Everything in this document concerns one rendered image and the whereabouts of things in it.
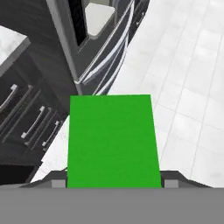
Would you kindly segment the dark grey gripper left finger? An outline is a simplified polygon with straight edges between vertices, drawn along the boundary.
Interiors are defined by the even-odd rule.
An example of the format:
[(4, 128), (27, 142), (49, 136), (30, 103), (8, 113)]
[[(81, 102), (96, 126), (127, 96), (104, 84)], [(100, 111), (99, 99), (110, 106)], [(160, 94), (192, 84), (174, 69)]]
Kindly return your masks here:
[(67, 172), (66, 171), (51, 171), (43, 179), (37, 180), (23, 188), (66, 188), (67, 187)]

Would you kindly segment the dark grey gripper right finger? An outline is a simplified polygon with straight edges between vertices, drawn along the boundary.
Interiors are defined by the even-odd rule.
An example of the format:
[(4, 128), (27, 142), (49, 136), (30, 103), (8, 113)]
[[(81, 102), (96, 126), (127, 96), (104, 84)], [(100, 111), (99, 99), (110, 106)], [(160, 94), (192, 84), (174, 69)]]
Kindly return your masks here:
[(160, 175), (163, 188), (208, 188), (208, 185), (190, 180), (179, 171), (161, 171)]

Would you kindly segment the green sponge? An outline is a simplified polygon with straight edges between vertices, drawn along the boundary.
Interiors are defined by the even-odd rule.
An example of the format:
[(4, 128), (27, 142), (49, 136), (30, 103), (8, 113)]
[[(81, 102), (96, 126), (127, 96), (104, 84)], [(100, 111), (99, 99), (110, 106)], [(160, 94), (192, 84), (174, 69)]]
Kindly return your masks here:
[(67, 186), (161, 186), (148, 94), (70, 97)]

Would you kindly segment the dark drawer cabinet run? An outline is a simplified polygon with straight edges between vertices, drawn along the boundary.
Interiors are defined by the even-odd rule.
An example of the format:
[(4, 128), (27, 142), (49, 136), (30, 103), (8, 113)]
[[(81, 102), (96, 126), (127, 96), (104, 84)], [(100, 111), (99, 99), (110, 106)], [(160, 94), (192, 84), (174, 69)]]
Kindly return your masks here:
[(0, 186), (29, 182), (77, 92), (57, 0), (0, 0)]

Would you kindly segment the dark grey fridge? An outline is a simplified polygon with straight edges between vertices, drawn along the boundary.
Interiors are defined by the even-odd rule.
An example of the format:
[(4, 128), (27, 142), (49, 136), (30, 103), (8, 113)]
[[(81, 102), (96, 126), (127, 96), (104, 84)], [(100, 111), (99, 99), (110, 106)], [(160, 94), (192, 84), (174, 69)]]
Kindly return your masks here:
[(151, 0), (46, 0), (80, 95), (105, 95)]

